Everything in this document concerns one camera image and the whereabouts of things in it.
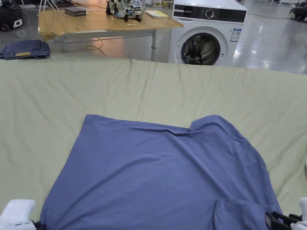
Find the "wheel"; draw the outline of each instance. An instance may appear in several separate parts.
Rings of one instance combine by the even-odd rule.
[[[304,20],[305,20],[305,17],[303,17],[303,16],[298,16],[296,20],[297,20],[297,21],[304,21]]]
[[[136,19],[137,21],[142,21],[142,19],[140,18],[139,15],[137,15],[137,16],[135,17],[135,19]]]
[[[6,23],[0,24],[0,30],[3,32],[8,32],[11,30],[10,26]]]

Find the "cable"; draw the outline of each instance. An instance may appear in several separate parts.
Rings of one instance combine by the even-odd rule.
[[[101,6],[95,6],[95,7],[99,7],[101,9],[106,9],[105,7],[101,7]]]
[[[25,15],[25,17],[27,18],[27,19],[25,19],[25,21],[27,21],[28,20],[28,16],[24,13],[24,12],[22,12],[24,15]]]
[[[99,7],[99,8],[102,8],[102,9],[106,9],[104,7],[101,7],[101,6],[86,5],[86,4],[83,4],[83,3],[76,2],[74,0],[56,0],[55,4],[56,4],[56,6],[58,8],[65,8],[65,7],[72,7],[72,6],[84,6],[84,7],[86,7],[86,6],[95,6],[95,7]]]
[[[83,47],[83,49],[98,49],[98,50],[100,50],[100,52],[102,52],[105,56],[106,56],[106,54],[100,49],[102,46],[103,46],[103,41],[101,40],[101,39],[99,39],[99,38],[97,38],[99,41],[101,41],[101,46],[99,46],[99,47],[97,47],[97,46],[94,46],[94,45],[85,45],[84,47]]]
[[[255,15],[255,16],[259,16],[259,17],[266,17],[266,16],[262,16],[262,15],[258,15],[258,14],[253,14],[253,13],[247,13],[250,15]],[[291,19],[291,17],[266,17],[266,18],[274,18],[274,19]]]

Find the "table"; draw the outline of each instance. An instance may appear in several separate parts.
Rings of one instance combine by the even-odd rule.
[[[163,28],[183,27],[169,17],[152,18],[144,14],[141,22],[135,19],[115,18],[105,11],[87,11],[86,16],[72,17],[63,10],[42,11],[39,13],[38,32],[44,40],[59,37],[61,48],[64,44],[85,42],[86,39],[104,38],[101,40],[152,36],[151,61],[155,60],[157,30]]]

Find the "washing machine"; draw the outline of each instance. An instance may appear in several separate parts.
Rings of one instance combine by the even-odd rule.
[[[247,9],[235,0],[175,0],[169,63],[230,66]]]

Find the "black cable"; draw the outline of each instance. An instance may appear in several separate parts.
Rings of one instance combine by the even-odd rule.
[[[101,6],[86,5],[86,4],[83,4],[83,3],[76,2],[74,0],[57,0],[57,1],[55,1],[55,4],[58,8],[65,8],[65,7],[72,7],[72,6],[83,6],[85,8],[88,8],[86,6],[95,6],[95,7],[99,7],[99,8],[102,8],[102,9],[106,9],[104,7],[101,7]]]
[[[24,12],[22,12],[24,15],[25,15],[25,17],[27,18],[27,19],[25,19],[25,21],[27,21],[28,20],[28,16],[24,13]]]
[[[247,14],[255,15],[255,16],[259,16],[259,17],[266,17],[266,16],[254,14],[254,13],[247,13]],[[266,17],[266,18],[274,18],[274,19],[291,19],[291,17]]]

